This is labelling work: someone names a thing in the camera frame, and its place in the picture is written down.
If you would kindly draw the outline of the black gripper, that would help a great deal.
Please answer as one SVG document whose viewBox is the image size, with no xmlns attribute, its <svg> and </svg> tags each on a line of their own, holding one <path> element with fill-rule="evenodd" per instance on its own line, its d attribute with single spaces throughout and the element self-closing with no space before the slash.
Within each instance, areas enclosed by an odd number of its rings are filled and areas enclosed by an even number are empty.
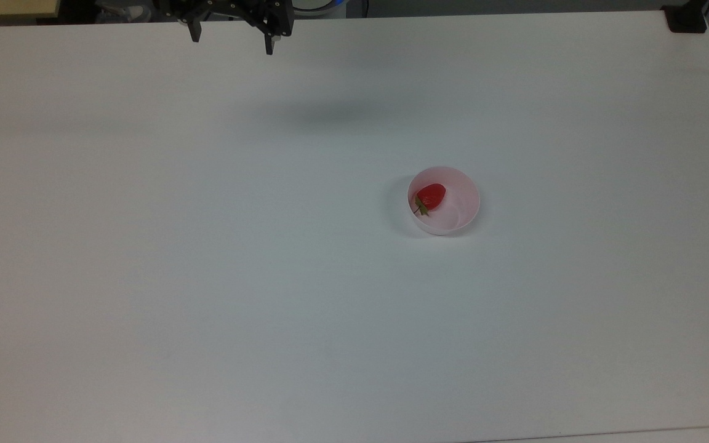
<svg viewBox="0 0 709 443">
<path fill-rule="evenodd" d="M 158 1 L 158 10 L 188 27 L 192 42 L 199 42 L 209 15 L 239 18 L 264 34 L 265 53 L 274 54 L 276 43 L 290 36 L 294 25 L 291 1 Z"/>
</svg>

